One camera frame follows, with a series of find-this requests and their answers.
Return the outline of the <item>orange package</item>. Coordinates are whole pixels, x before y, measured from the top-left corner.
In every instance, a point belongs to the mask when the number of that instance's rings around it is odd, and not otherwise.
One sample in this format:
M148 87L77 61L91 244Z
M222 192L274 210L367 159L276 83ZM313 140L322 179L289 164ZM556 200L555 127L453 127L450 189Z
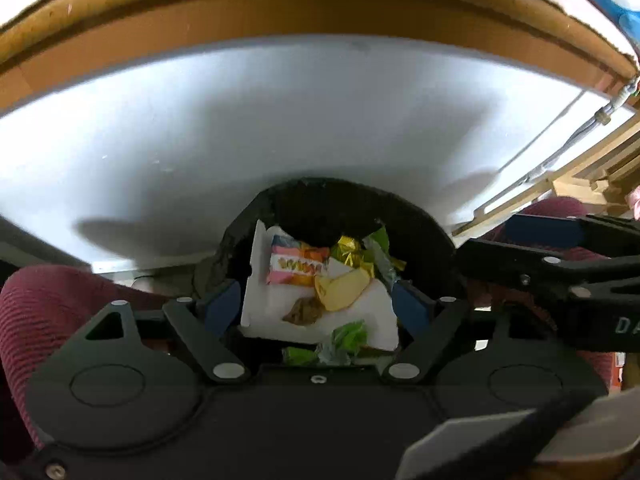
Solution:
M383 283L369 272L372 281L367 289L348 309L336 312L322 306L314 286L268 285L270 247L275 235L288 233L277 226L267 228L261 221L256 224L240 321L244 336L318 344L337 327L363 320L369 332L368 347L381 351L397 348L399 336L392 298ZM323 276L337 278L351 270L354 268L330 257Z

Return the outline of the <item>gold foil wrapper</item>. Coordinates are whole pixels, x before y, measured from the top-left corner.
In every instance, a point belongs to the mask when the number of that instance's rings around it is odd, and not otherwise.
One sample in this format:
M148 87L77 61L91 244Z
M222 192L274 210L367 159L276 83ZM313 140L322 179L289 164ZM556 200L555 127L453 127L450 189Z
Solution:
M363 247L356 238L341 236L331 249L331 257L350 268L361 268L374 273L374 257L369 249Z

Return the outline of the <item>macaron snack wrapper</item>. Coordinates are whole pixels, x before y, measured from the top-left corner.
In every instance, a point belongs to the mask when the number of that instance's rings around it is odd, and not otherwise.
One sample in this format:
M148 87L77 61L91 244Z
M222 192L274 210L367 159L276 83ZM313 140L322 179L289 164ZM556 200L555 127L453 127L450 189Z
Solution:
M287 235L275 235L266 283L312 287L314 279L326 273L329 258L327 247L312 247Z

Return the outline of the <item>green yellow foil bag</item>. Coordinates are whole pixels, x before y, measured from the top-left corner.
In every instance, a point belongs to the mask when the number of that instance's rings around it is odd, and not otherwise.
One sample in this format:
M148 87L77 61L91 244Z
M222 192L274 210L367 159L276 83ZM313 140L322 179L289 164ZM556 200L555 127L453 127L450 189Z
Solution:
M373 259L376 275L388 289L392 289L398 281L398 273L405 270L406 263L390 255L390 238L386 226L382 224L362 241L367 253Z

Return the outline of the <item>green white wrapper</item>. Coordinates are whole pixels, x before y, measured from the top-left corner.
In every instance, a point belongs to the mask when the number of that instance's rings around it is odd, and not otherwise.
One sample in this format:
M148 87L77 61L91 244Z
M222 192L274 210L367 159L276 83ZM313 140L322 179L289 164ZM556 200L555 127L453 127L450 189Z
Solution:
M368 344L369 332L363 320L337 327L314 350L288 347L283 362L291 366L349 366Z

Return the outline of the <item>apple slice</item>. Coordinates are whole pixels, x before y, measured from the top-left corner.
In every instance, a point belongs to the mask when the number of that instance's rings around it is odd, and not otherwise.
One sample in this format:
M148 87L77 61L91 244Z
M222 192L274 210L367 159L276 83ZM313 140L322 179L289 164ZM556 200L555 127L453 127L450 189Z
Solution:
M329 312L348 309L367 289L371 275L354 269L337 278L319 275L314 278L314 290L322 306Z

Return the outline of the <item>black trash bin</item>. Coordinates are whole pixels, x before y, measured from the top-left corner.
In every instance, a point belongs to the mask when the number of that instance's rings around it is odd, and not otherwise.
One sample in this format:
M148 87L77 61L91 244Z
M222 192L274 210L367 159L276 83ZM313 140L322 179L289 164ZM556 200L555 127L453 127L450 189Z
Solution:
M278 362L288 347L314 350L317 344L244 336L240 330L250 253L256 224L277 226L312 247L330 250L341 236L359 240L386 226L390 255L405 261L398 282L408 282L432 299L465 295L454 244L425 211L401 197L344 180L291 180L260 192L224 231L216 254L204 260L196 289L202 298L225 280L241 287L241 307L224 334L224 345L245 363Z

